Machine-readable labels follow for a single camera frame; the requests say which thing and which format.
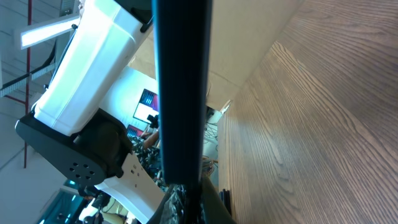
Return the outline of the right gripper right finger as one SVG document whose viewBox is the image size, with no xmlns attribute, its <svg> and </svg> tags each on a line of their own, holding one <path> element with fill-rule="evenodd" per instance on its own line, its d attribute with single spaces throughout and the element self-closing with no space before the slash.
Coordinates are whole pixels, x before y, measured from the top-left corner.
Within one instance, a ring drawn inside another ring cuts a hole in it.
<svg viewBox="0 0 398 224">
<path fill-rule="evenodd" d="M 204 219 L 206 224 L 236 224 L 222 203 L 217 192 L 208 177 L 201 180 L 201 199 Z"/>
</svg>

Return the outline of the smartphone with blue screen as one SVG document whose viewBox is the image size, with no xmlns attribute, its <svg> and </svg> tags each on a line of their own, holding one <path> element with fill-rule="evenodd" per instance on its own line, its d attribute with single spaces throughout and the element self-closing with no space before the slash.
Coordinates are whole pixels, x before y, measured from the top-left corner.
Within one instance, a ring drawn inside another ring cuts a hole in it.
<svg viewBox="0 0 398 224">
<path fill-rule="evenodd" d="M 198 185 L 212 1 L 154 0 L 162 167 L 168 184 Z"/>
</svg>

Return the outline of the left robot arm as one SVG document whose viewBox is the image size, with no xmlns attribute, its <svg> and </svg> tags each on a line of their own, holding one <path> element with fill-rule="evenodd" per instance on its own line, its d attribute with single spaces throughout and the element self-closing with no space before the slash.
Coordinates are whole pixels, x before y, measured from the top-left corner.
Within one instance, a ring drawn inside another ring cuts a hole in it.
<svg viewBox="0 0 398 224">
<path fill-rule="evenodd" d="M 16 133 L 66 178 L 118 201 L 141 223 L 164 193 L 140 164 L 125 125 L 100 107 L 148 36 L 150 1 L 87 1 L 47 91 Z"/>
</svg>

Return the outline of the ceiling light fixture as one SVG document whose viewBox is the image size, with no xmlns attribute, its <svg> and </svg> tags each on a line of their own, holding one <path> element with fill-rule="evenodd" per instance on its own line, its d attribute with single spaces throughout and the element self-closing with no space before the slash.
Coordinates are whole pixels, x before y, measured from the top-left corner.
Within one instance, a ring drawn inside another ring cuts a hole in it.
<svg viewBox="0 0 398 224">
<path fill-rule="evenodd" d="M 23 50 L 72 30 L 72 25 L 80 23 L 79 13 L 54 18 L 28 25 L 14 31 L 14 45 Z"/>
</svg>

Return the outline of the background computer monitor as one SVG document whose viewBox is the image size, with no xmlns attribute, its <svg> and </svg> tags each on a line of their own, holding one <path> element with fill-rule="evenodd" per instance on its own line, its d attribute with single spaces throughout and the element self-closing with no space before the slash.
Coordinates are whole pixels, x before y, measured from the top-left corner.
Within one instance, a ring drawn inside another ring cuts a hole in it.
<svg viewBox="0 0 398 224">
<path fill-rule="evenodd" d="M 135 109 L 133 118 L 151 124 L 152 120 L 159 115 L 158 95 L 144 89 Z"/>
</svg>

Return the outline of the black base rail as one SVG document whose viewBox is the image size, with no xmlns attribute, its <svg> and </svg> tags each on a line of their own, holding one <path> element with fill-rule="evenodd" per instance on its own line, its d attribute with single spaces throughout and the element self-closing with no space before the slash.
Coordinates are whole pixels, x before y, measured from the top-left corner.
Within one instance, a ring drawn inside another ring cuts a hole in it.
<svg viewBox="0 0 398 224">
<path fill-rule="evenodd" d="M 219 197 L 224 204 L 225 208 L 227 209 L 228 213 L 231 214 L 231 195 L 230 191 L 223 189 L 222 191 L 219 192 Z"/>
</svg>

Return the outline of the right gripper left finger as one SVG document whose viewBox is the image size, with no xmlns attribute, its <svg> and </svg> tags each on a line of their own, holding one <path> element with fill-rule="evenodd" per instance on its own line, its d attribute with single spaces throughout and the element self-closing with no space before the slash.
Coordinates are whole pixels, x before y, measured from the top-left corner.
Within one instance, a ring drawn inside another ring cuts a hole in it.
<svg viewBox="0 0 398 224">
<path fill-rule="evenodd" d="M 181 224 L 185 210 L 186 190 L 182 185 L 170 185 L 159 207 L 147 224 Z"/>
</svg>

